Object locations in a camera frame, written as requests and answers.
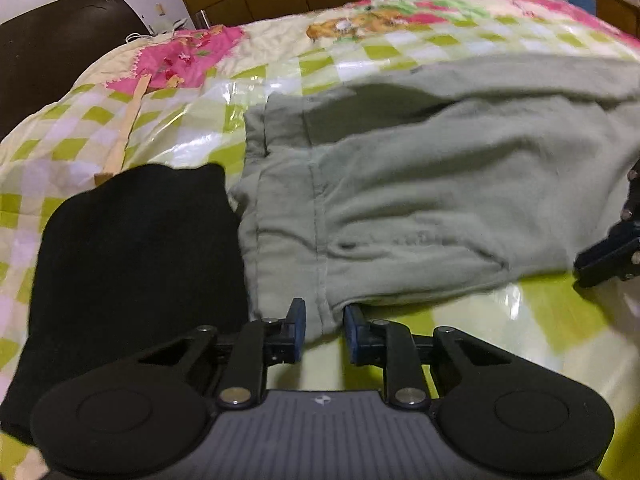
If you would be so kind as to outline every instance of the black cloth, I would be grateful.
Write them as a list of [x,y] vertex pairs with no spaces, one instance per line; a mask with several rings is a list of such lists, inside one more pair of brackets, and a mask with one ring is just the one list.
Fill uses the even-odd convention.
[[0,428],[31,444],[55,384],[201,324],[248,321],[238,218],[222,168],[140,166],[66,200],[44,230],[29,333]]

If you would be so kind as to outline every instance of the logo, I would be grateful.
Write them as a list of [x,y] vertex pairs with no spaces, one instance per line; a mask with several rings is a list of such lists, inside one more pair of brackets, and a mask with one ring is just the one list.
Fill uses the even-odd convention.
[[314,399],[314,402],[316,404],[320,404],[320,406],[324,406],[324,405],[328,404],[329,402],[331,402],[331,397],[329,397],[328,395],[321,395],[319,397],[316,397]]

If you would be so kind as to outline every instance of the metal screw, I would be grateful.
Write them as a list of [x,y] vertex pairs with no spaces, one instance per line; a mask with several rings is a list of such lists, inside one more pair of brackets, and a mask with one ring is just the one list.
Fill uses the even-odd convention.
[[227,388],[220,392],[218,398],[225,404],[242,404],[251,399],[251,392],[246,388]]
[[402,388],[396,391],[396,400],[401,404],[420,404],[427,398],[427,394],[418,388]]

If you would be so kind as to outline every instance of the gray plastic base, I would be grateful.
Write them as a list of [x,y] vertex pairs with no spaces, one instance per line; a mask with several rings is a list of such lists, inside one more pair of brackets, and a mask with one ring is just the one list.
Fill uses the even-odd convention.
[[[53,473],[50,480],[68,477]],[[420,412],[378,392],[272,390],[225,412],[190,455],[148,480],[506,480],[453,452]],[[585,471],[566,480],[595,480]]]

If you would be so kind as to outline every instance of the gray cloth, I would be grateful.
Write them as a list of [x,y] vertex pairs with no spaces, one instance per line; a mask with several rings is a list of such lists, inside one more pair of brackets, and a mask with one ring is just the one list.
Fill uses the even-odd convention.
[[252,310],[439,300],[570,267],[640,153],[640,64],[519,54],[272,94],[232,191]]

